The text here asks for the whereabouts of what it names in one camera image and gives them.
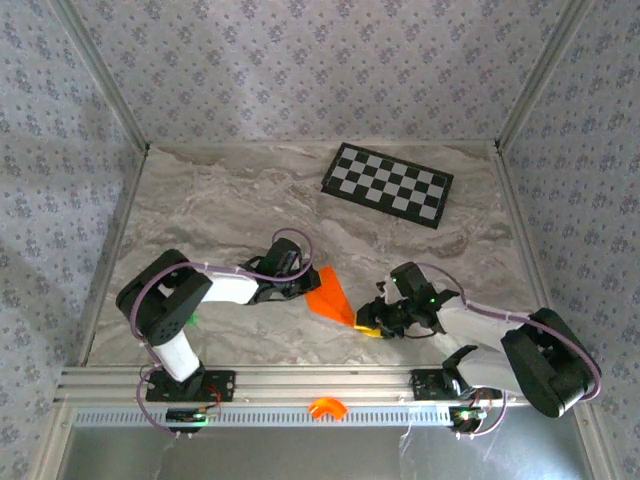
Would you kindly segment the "orange paper sheet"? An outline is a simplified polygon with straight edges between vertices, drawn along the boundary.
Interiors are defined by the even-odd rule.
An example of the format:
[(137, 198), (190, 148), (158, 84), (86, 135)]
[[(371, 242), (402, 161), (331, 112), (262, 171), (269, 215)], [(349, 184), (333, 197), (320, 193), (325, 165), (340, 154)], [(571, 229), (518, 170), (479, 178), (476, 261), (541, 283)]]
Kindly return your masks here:
[(326, 266), (321, 268), (318, 274), (320, 286), (305, 294), (305, 300), (310, 311), (353, 328), (356, 315), (343, 291), (335, 270), (331, 266)]

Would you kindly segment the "silver metal sheet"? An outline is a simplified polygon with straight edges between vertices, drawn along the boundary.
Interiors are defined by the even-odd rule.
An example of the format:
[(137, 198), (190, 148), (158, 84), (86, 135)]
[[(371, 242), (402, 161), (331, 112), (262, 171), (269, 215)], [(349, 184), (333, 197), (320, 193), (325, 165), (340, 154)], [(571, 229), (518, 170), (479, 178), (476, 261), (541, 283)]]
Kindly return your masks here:
[(593, 480), (572, 423), (519, 416), (492, 435), (428, 427), (229, 428), (172, 440), (77, 428), (56, 480)]

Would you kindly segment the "orange curved plastic piece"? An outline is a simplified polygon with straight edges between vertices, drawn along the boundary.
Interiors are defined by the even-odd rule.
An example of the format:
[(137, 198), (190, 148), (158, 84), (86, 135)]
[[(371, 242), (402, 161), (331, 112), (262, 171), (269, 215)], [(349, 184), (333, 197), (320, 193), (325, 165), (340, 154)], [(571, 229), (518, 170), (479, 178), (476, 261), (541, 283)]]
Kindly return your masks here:
[(309, 405), (308, 412), (315, 420), (318, 421), (324, 418), (341, 421), (347, 415), (348, 408), (336, 398), (322, 397)]

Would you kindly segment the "black white checkerboard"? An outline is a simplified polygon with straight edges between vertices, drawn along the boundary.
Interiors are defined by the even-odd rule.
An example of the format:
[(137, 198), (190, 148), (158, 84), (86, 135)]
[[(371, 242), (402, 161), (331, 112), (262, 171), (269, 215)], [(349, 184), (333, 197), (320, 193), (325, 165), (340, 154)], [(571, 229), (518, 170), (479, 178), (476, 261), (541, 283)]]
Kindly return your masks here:
[(454, 176), (349, 143), (340, 145), (321, 191), (436, 229)]

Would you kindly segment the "floral patterned cloth panel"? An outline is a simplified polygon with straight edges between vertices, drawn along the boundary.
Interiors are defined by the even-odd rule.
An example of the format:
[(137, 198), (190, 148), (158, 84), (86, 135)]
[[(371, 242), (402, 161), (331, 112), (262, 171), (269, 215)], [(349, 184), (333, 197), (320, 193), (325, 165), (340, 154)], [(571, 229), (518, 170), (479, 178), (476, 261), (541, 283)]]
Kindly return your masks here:
[(586, 2), (505, 158), (553, 308), (600, 365), (619, 480), (640, 480), (640, 0)]
[(27, 480), (140, 158), (50, 0), (0, 0), (0, 480)]
[(69, 0), (149, 142), (484, 139), (568, 0)]

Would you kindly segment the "wide aluminium mounting rail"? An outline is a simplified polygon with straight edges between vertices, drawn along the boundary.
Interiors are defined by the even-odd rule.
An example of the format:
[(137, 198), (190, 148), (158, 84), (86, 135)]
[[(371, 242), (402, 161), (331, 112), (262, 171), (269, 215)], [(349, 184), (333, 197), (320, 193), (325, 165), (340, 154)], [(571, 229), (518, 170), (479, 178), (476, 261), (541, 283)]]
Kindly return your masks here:
[[(236, 366), (210, 367), (210, 370), (236, 372), (231, 402), (165, 403), (145, 400), (149, 381), (143, 383), (139, 367), (84, 367), (63, 371), (54, 402), (68, 406), (136, 406), (140, 396), (145, 404), (160, 406), (212, 405), (219, 401), (234, 406), (307, 406), (322, 397), (332, 397), (348, 406), (450, 404), (468, 405), (470, 400), (413, 399), (410, 373), (419, 367), (409, 366)], [(481, 405), (498, 406), (499, 400), (482, 399)]]

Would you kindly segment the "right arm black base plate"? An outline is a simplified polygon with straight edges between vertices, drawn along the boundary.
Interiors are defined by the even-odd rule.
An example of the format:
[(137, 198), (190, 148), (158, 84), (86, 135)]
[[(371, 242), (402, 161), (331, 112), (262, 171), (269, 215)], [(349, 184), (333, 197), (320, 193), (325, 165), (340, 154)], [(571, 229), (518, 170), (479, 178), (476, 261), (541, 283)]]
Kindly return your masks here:
[(410, 373), (409, 384), (415, 400), (472, 400), (479, 390), (484, 391), (482, 399), (503, 398), (499, 390), (471, 386), (456, 370), (451, 369), (414, 369)]

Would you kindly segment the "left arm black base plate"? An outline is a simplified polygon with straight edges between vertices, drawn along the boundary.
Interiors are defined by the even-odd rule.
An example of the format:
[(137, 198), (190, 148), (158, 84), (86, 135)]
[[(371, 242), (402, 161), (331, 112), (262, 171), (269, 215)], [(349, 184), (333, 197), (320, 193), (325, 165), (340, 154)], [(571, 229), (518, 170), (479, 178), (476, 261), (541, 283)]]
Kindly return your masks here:
[(184, 382), (177, 382), (165, 370), (150, 375), (145, 400), (165, 403), (231, 402), (234, 397), (236, 372), (200, 369)]

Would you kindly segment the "aluminium table side rail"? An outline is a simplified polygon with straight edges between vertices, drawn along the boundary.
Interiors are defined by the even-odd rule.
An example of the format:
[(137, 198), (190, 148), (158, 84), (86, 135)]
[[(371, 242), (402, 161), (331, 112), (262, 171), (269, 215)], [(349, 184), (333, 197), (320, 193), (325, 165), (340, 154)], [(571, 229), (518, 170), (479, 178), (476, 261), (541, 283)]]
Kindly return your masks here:
[(550, 290), (541, 270), (538, 249), (529, 232), (525, 211), (519, 199), (517, 189), (511, 179), (509, 165), (504, 160), (497, 142), (491, 144), (491, 153), (495, 162), (496, 172), (500, 187), (503, 190), (504, 201), (510, 222), (514, 231), (515, 243), (521, 259), (527, 283), (533, 293), (533, 297), (539, 306), (553, 308)]
[(120, 246), (149, 150), (150, 144), (145, 143), (142, 150), (136, 153), (133, 170), (129, 174), (129, 177), (126, 178), (114, 211), (109, 217), (107, 235), (98, 258), (95, 274), (91, 281), (87, 301), (81, 316), (81, 343), (77, 354), (69, 363), (70, 366), (84, 367), (88, 361), (108, 286), (118, 259)]

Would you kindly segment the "aluminium frame post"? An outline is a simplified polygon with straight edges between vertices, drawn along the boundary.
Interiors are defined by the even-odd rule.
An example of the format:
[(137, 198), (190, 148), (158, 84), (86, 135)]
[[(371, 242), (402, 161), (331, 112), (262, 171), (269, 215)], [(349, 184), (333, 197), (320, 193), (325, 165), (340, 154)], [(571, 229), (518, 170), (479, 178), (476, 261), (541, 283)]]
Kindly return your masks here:
[(82, 58), (93, 80), (104, 95), (107, 105), (117, 117), (128, 139), (137, 150), (146, 154), (148, 142), (72, 0), (47, 1)]
[(584, 18), (596, 0), (567, 0), (558, 20), (528, 74), (523, 88), (495, 138), (496, 149), (504, 155), (510, 150), (531, 115), (536, 102), (570, 46)]

